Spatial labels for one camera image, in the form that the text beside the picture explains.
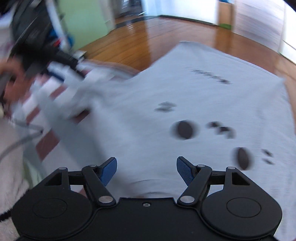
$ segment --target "cable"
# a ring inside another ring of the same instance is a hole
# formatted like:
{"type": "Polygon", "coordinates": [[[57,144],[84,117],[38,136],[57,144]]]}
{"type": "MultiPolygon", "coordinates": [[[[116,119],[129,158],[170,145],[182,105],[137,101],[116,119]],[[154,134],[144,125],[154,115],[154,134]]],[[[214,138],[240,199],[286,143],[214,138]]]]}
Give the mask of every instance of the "cable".
{"type": "Polygon", "coordinates": [[[31,130],[36,130],[36,132],[32,135],[28,135],[26,137],[24,137],[23,139],[13,143],[12,145],[8,146],[1,154],[0,154],[0,164],[2,162],[2,160],[4,159],[4,157],[6,157],[10,152],[12,152],[13,150],[15,150],[16,148],[18,148],[19,146],[41,136],[43,134],[43,127],[41,126],[36,126],[36,125],[32,125],[32,124],[27,124],[23,121],[19,121],[16,119],[13,119],[11,121],[12,123],[20,126],[20,127],[24,127],[27,129],[31,129],[31,130]]]}

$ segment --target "white wall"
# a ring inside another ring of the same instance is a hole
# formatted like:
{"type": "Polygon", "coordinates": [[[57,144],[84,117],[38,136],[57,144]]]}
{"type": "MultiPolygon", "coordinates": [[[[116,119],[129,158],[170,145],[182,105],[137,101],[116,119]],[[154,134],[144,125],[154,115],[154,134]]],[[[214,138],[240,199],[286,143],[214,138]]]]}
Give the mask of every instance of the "white wall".
{"type": "Polygon", "coordinates": [[[218,23],[218,0],[142,0],[148,16],[170,15],[218,23]]]}

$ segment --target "blue object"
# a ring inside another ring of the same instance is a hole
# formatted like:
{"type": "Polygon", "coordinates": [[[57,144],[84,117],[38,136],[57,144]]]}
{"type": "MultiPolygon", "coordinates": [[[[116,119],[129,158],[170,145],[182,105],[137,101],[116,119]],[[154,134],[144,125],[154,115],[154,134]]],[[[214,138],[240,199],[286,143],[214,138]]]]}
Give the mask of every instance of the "blue object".
{"type": "MultiPolygon", "coordinates": [[[[57,33],[56,33],[56,31],[55,31],[54,29],[52,29],[52,30],[50,31],[50,33],[49,33],[49,35],[48,35],[48,38],[49,38],[49,39],[56,39],[56,40],[58,39],[57,33]]],[[[70,34],[67,34],[67,38],[68,38],[68,42],[69,42],[69,44],[70,44],[70,47],[72,48],[73,45],[74,45],[74,38],[73,38],[73,36],[70,35],[70,34]]]]}
{"type": "Polygon", "coordinates": [[[47,73],[48,73],[49,76],[55,77],[56,79],[58,79],[58,80],[60,80],[60,81],[62,81],[62,82],[65,81],[65,79],[64,79],[63,77],[57,75],[57,74],[54,73],[54,72],[48,71],[47,73]]]}
{"type": "Polygon", "coordinates": [[[111,178],[114,176],[117,170],[117,160],[114,157],[111,157],[106,162],[104,162],[100,168],[102,168],[102,174],[100,176],[101,182],[104,186],[110,182],[111,178]]]}
{"type": "Polygon", "coordinates": [[[178,157],[177,159],[177,171],[186,183],[187,186],[193,181],[192,168],[195,168],[190,162],[185,162],[184,158],[178,157]]]}

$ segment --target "blue finger pad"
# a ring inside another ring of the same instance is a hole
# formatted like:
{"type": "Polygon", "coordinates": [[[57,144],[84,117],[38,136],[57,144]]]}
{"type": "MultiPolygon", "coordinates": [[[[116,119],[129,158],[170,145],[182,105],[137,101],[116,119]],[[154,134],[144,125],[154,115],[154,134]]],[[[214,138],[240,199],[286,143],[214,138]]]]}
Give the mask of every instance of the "blue finger pad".
{"type": "Polygon", "coordinates": [[[102,171],[102,175],[100,177],[101,182],[104,186],[110,182],[111,178],[114,176],[117,170],[117,160],[114,158],[111,162],[109,162],[102,171]]]}
{"type": "Polygon", "coordinates": [[[177,159],[177,171],[188,186],[194,179],[191,168],[187,166],[180,158],[177,159]]]}

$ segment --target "hand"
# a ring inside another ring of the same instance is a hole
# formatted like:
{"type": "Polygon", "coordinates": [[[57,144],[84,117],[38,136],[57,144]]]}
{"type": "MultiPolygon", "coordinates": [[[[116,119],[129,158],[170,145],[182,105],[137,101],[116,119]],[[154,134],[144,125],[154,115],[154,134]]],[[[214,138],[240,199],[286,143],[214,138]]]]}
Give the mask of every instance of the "hand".
{"type": "Polygon", "coordinates": [[[26,79],[22,64],[17,59],[8,59],[0,61],[0,74],[4,72],[11,73],[15,78],[15,82],[9,82],[6,85],[4,100],[8,104],[18,101],[30,89],[35,78],[26,79]]]}

